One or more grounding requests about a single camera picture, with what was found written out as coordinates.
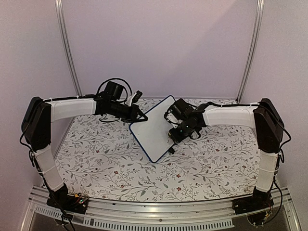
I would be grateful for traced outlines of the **small blue-framed whiteboard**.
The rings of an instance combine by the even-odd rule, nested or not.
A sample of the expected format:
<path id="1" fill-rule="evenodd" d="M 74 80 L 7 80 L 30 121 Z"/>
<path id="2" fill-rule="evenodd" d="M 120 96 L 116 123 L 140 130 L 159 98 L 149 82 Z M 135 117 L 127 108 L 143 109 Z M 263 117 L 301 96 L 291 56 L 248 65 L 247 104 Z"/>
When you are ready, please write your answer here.
<path id="1" fill-rule="evenodd" d="M 168 136 L 173 126 L 164 119 L 165 112 L 174 102 L 175 98 L 172 95 L 167 96 L 145 113 L 147 121 L 131 123 L 128 127 L 152 163 L 157 163 L 174 145 Z"/>

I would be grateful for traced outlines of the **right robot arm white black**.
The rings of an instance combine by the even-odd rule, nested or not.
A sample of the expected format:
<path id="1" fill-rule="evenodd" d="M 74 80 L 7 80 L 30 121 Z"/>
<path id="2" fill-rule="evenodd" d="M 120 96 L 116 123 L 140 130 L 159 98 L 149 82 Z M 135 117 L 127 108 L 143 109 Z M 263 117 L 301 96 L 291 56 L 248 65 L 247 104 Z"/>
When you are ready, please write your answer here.
<path id="1" fill-rule="evenodd" d="M 165 112 L 172 125 L 168 135 L 189 167 L 178 177 L 186 184 L 171 191 L 171 198 L 222 199 L 250 194 L 249 206 L 259 210 L 269 202 L 287 130 L 269 99 L 251 104 L 202 103 L 183 99 Z"/>

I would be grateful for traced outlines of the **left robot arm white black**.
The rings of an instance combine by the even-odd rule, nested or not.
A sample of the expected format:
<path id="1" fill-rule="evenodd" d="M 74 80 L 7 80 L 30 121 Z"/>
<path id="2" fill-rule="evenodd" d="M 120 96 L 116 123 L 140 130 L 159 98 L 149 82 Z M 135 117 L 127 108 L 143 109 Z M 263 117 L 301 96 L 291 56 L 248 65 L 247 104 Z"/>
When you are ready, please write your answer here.
<path id="1" fill-rule="evenodd" d="M 29 149 L 33 166 L 50 192 L 50 198 L 61 208 L 71 205 L 68 188 L 55 163 L 55 130 L 53 125 L 77 116 L 110 115 L 125 123 L 145 122 L 148 117 L 136 103 L 125 104 L 95 94 L 43 99 L 33 97 L 21 124 L 20 144 Z"/>

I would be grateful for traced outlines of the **floral patterned table mat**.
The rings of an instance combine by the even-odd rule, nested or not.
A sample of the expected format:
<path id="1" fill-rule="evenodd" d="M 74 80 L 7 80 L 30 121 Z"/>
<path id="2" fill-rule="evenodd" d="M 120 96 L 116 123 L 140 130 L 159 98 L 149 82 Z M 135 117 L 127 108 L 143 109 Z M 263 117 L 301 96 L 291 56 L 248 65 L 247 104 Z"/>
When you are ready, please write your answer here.
<path id="1" fill-rule="evenodd" d="M 150 162 L 128 127 L 110 116 L 74 118 L 55 159 L 70 193 L 133 202 L 207 200 L 172 199 L 171 191 L 190 179 L 177 174 L 190 164 L 175 146 L 174 154 Z"/>

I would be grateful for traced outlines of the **front aluminium rail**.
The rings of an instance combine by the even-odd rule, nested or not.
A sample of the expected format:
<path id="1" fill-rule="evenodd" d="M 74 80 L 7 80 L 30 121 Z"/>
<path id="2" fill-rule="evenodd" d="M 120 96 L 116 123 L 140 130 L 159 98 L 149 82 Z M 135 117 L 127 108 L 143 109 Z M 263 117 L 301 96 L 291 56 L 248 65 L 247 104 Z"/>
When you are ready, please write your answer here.
<path id="1" fill-rule="evenodd" d="M 72 220 L 47 205 L 48 191 L 33 187 L 26 203 L 23 231 L 299 231 L 301 225 L 286 187 L 273 189 L 273 207 L 268 222 L 251 224 L 250 217 L 261 210 L 236 214 L 233 199 L 194 202 L 146 203 L 91 198 L 84 214 Z"/>

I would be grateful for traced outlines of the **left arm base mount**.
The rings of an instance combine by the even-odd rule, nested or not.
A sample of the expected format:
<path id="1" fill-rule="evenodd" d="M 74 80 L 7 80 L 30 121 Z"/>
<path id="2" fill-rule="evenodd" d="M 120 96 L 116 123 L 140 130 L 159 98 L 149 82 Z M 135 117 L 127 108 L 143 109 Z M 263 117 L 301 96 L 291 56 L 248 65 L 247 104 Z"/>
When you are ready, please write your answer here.
<path id="1" fill-rule="evenodd" d="M 80 193 L 70 195 L 67 193 L 53 193 L 49 195 L 47 205 L 65 211 L 85 214 L 88 208 L 89 197 Z"/>

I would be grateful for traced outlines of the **right aluminium frame post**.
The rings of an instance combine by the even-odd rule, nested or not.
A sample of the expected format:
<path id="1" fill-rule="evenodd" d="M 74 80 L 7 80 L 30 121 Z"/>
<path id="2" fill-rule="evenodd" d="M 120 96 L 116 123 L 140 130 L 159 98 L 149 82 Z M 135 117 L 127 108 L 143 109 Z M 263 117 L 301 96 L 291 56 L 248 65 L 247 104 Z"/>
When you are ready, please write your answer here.
<path id="1" fill-rule="evenodd" d="M 260 28 L 262 24 L 262 17 L 264 11 L 264 0 L 258 0 L 256 6 L 256 13 L 254 19 L 254 26 L 252 31 L 251 42 L 248 50 L 248 56 L 244 67 L 243 77 L 240 83 L 239 91 L 237 93 L 236 101 L 240 103 L 243 99 L 243 95 L 248 83 L 251 67 L 254 60 L 254 55 L 257 48 L 258 37 L 260 33 Z"/>

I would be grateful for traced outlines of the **aluminium frame post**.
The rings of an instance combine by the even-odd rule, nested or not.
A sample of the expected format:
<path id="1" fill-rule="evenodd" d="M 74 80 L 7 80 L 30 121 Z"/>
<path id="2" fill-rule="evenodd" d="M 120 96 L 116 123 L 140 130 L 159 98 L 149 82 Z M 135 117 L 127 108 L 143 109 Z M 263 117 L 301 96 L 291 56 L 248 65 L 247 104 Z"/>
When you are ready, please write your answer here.
<path id="1" fill-rule="evenodd" d="M 248 50 L 248 56 L 244 67 L 243 77 L 240 83 L 239 91 L 237 93 L 236 101 L 240 103 L 243 99 L 243 95 L 248 83 L 251 67 L 254 60 L 254 55 L 257 48 L 258 37 L 260 33 L 260 28 L 262 24 L 262 17 L 264 11 L 264 0 L 258 0 L 256 6 L 256 13 L 254 19 L 254 26 L 252 31 L 251 42 Z"/>
<path id="2" fill-rule="evenodd" d="M 72 79 L 72 83 L 75 89 L 75 92 L 78 96 L 82 95 L 81 86 L 77 77 L 77 72 L 73 60 L 73 55 L 70 48 L 69 43 L 69 37 L 67 33 L 66 23 L 65 23 L 65 17 L 64 17 L 64 8 L 63 8 L 63 1 L 62 0 L 55 0 L 55 9 L 56 9 L 56 15 L 58 20 L 58 26 L 60 29 L 60 36 L 63 43 L 64 48 L 64 54 L 66 57 L 68 70 Z"/>

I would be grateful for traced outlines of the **left aluminium frame post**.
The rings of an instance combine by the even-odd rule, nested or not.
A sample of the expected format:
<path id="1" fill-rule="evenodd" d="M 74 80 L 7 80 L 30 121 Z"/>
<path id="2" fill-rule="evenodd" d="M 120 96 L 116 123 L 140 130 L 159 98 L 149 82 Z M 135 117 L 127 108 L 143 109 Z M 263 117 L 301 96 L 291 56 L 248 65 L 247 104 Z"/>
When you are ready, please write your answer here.
<path id="1" fill-rule="evenodd" d="M 66 57 L 68 70 L 72 79 L 72 83 L 75 89 L 75 92 L 78 96 L 82 95 L 81 86 L 77 77 L 77 72 L 73 60 L 73 55 L 70 48 L 69 43 L 69 37 L 67 33 L 66 23 L 65 23 L 65 17 L 64 17 L 64 8 L 63 8 L 63 1 L 62 0 L 55 0 L 55 9 L 56 9 L 56 15 L 58 20 L 58 26 L 60 29 L 60 36 L 63 43 L 64 48 L 64 54 Z"/>

